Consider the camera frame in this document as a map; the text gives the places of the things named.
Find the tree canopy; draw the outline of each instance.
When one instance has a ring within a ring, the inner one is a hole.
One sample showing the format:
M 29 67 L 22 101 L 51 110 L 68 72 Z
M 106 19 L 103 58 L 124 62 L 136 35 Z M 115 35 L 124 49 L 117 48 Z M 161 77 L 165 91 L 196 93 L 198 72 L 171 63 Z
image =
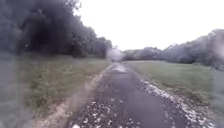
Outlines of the tree canopy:
M 200 63 L 221 69 L 224 65 L 224 30 L 216 29 L 206 36 L 164 50 L 144 48 L 125 51 L 126 60 L 165 60 L 175 63 Z
M 83 25 L 77 0 L 0 0 L 0 51 L 104 57 L 111 41 Z

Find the grass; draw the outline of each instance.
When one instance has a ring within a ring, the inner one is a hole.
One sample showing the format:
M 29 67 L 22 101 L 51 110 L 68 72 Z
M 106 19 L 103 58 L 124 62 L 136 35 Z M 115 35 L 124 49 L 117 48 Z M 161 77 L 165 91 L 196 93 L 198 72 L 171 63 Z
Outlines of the grass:
M 24 105 L 36 115 L 45 116 L 53 105 L 60 104 L 78 91 L 85 82 L 104 70 L 109 62 L 58 56 L 0 58 L 0 64 L 1 71 L 4 70 L 0 73 L 2 78 L 5 74 L 11 74 L 5 80 L 5 86 L 11 86 L 10 81 L 14 81 Z
M 192 104 L 224 110 L 224 72 L 209 67 L 163 61 L 126 61 L 125 65 L 143 74 L 161 88 L 189 98 Z

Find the sky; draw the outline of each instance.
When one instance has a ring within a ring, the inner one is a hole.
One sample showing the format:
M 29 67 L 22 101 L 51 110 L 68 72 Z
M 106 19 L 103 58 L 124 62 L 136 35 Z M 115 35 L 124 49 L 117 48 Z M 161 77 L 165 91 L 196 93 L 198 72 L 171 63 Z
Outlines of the sky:
M 185 43 L 224 28 L 223 0 L 81 0 L 81 20 L 120 50 Z

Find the gravel path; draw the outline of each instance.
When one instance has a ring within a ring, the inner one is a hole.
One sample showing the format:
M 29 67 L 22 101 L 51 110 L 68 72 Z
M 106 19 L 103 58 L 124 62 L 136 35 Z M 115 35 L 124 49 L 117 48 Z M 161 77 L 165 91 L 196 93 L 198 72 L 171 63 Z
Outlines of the gravel path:
M 213 128 L 181 99 L 139 79 L 120 65 L 101 79 L 94 96 L 65 128 Z

